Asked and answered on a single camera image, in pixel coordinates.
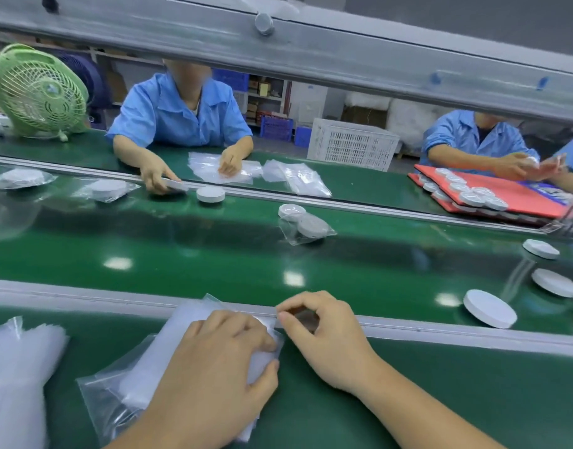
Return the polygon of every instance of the white plastic crate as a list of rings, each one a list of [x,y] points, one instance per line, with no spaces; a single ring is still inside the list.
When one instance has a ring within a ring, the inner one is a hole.
[[[316,118],[307,158],[386,172],[398,141],[398,135],[374,126]]]
[[[249,104],[249,94],[242,91],[233,91],[234,98],[237,101],[238,108],[242,114],[247,113],[247,105]]]

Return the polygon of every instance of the floor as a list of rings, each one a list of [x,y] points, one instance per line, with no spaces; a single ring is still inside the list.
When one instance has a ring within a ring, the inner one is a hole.
[[[255,149],[258,151],[274,152],[284,156],[305,159],[307,157],[307,149],[296,147],[290,142],[281,142],[278,140],[270,140],[261,137],[255,137]],[[404,156],[399,159],[396,156],[392,159],[391,166],[388,171],[391,173],[407,174],[412,172],[413,166],[417,164],[418,159],[414,157]]]

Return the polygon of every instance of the green fan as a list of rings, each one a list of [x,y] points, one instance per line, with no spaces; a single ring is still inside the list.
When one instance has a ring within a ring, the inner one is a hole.
[[[87,129],[88,98],[85,84],[56,57],[23,44],[0,53],[0,108],[16,135],[66,142]]]

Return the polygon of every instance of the blue basket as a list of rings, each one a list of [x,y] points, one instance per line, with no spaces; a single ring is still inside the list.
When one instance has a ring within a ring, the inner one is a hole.
[[[211,72],[214,80],[225,83],[234,91],[248,92],[249,74],[225,69],[212,69]]]
[[[290,142],[293,121],[290,118],[264,116],[261,120],[260,137]]]
[[[312,128],[299,126],[295,131],[295,146],[309,148],[309,142],[312,139]]]

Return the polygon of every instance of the hand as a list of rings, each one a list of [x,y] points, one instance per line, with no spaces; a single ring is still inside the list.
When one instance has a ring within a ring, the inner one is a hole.
[[[565,157],[565,154],[561,154],[540,162],[537,168],[527,171],[527,179],[530,181],[543,181],[564,172],[566,169]]]
[[[265,326],[252,316],[215,311],[206,321],[194,322],[136,424],[142,425],[141,433],[133,438],[148,438],[152,447],[224,447],[255,420],[276,390],[277,360],[247,385],[251,355],[275,349]]]
[[[492,172],[495,176],[511,181],[525,180],[528,171],[537,169],[537,164],[524,152],[512,152],[493,159]]]
[[[293,315],[313,310],[319,325],[312,334]],[[276,307],[286,334],[329,385],[359,395],[385,362],[374,352],[349,304],[327,292],[301,293]]]
[[[218,172],[226,176],[234,176],[243,168],[243,160],[238,155],[236,145],[226,148],[220,156]]]
[[[162,176],[171,180],[180,182],[170,167],[154,153],[148,155],[144,165],[141,166],[141,179],[145,183],[147,190],[157,195],[163,195],[168,191],[168,188],[163,183]]]

